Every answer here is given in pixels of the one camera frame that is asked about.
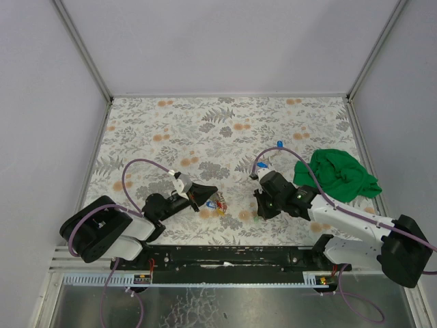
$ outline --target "green cloth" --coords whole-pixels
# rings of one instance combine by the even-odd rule
[[[378,179],[352,156],[343,150],[319,149],[313,153],[309,167],[313,170],[323,191],[340,202],[350,202],[357,195],[375,197],[382,189]],[[308,169],[302,162],[294,167],[296,185],[315,187]]]

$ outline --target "white wall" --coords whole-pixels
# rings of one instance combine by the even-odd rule
[[[49,0],[0,1],[0,327],[26,327],[105,103]]]
[[[64,0],[115,94],[346,93],[397,0]]]
[[[437,2],[413,0],[354,101],[393,215],[437,245]],[[434,254],[427,270],[437,270]],[[437,318],[437,277],[423,277]]]

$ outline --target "reflective floor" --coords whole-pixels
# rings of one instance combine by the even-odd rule
[[[149,288],[141,293],[141,327],[415,327],[404,290],[383,276],[345,275],[344,290],[363,295],[385,313],[383,325],[367,323],[351,312],[341,296],[320,297],[291,288]],[[101,327],[101,287],[64,286],[52,328]],[[371,306],[351,299],[366,316],[379,319]],[[106,327],[136,327],[139,305],[122,288],[109,288],[104,300]]]

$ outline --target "floral pattern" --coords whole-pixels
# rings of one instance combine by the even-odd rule
[[[281,140],[309,161],[314,150],[336,148],[357,159],[358,151],[341,98],[116,98],[97,156],[86,203],[101,195],[132,208],[121,177],[127,162],[147,158],[188,174],[193,182],[215,185],[227,202],[226,215],[202,206],[187,208],[164,222],[155,243],[190,245],[312,245],[322,233],[342,235],[286,214],[257,216],[249,178],[256,155]],[[280,151],[264,163],[292,180],[296,159]],[[135,163],[126,186],[141,208],[151,193],[169,195],[171,178],[153,165]],[[371,200],[350,205],[373,212]]]

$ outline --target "crumpled green fabric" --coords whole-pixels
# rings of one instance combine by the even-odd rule
[[[319,149],[313,153],[309,167],[313,170],[323,191],[340,202],[351,202],[357,195],[373,198],[382,189],[378,179],[349,153],[337,149]],[[315,187],[308,169],[302,162],[294,167],[295,185]]]

